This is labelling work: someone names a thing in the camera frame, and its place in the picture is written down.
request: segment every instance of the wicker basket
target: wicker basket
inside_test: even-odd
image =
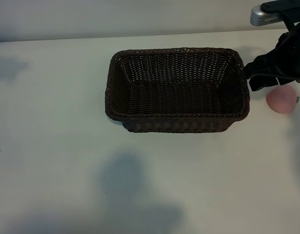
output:
[[[242,69],[231,49],[118,52],[110,64],[106,114],[136,133],[222,132],[249,112]]]

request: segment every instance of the basket rim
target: basket rim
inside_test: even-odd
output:
[[[228,53],[232,54],[237,60],[240,69],[240,76],[242,76],[243,84],[242,84],[242,94],[243,94],[243,103],[242,103],[242,111],[233,114],[212,114],[212,113],[178,113],[178,114],[124,114],[119,113],[114,110],[112,107],[112,85],[111,81],[114,76],[115,65],[117,63],[118,58],[126,55],[154,55],[154,54],[196,54],[196,53]],[[107,81],[107,89],[105,92],[105,108],[106,114],[109,118],[116,121],[151,121],[151,120],[220,120],[220,121],[240,121],[247,117],[249,113],[249,90],[247,88],[247,81],[245,78],[245,74],[243,73],[243,61],[237,51],[232,49],[225,48],[196,48],[196,47],[182,47],[182,48],[171,48],[171,49],[142,49],[142,50],[123,50],[117,52],[111,59],[109,73],[108,73],[108,81]]]

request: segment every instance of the gray wall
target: gray wall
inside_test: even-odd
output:
[[[262,0],[0,0],[0,41],[284,28],[254,27]]]

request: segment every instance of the white tabletop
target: white tabletop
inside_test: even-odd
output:
[[[251,92],[214,134],[130,133],[104,106],[120,50],[224,47],[246,64],[283,32],[0,43],[0,234],[300,234],[300,102],[280,115]]]

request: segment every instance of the silver metal part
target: silver metal part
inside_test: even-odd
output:
[[[251,24],[253,26],[262,26],[271,23],[277,23],[283,21],[279,13],[265,13],[261,10],[261,6],[255,6],[252,9]]]

